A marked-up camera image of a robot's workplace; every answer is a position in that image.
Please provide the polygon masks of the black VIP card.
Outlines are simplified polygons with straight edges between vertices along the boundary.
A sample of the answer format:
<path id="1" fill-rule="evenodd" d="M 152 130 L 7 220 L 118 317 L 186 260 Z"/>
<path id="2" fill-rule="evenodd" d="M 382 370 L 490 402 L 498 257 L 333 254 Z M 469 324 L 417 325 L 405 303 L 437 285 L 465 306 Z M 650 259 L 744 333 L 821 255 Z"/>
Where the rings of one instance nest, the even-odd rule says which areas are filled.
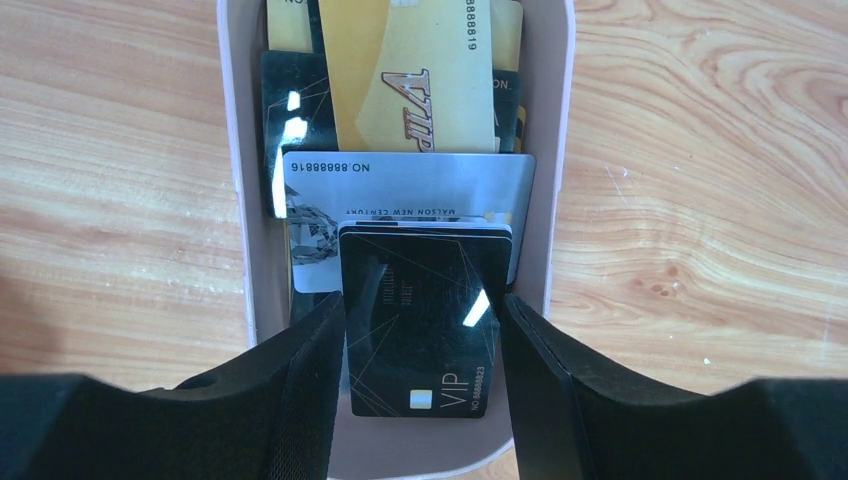
<path id="1" fill-rule="evenodd" d="M 339 247 L 353 414 L 483 417 L 510 226 L 354 223 L 340 229 Z"/>

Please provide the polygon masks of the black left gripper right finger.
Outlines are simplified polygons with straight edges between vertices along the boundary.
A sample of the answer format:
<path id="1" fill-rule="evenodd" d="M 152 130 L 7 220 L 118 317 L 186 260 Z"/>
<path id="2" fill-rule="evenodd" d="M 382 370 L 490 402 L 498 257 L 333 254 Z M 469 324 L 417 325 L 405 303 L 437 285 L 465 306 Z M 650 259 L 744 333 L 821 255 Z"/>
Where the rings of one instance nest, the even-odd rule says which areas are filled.
<path id="1" fill-rule="evenodd" d="M 633 371 L 504 299 L 524 479 L 843 479 L 847 383 L 759 378 L 701 395 Z"/>

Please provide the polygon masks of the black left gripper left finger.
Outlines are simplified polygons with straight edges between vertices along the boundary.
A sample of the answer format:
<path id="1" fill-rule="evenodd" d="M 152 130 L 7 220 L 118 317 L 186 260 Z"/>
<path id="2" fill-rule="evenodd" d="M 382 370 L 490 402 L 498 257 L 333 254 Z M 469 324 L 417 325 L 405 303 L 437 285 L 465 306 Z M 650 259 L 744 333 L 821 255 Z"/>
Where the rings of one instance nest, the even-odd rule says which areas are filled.
<path id="1" fill-rule="evenodd" d="M 1 379 L 5 479 L 324 479 L 345 309 L 295 325 L 172 389 L 81 374 Z"/>

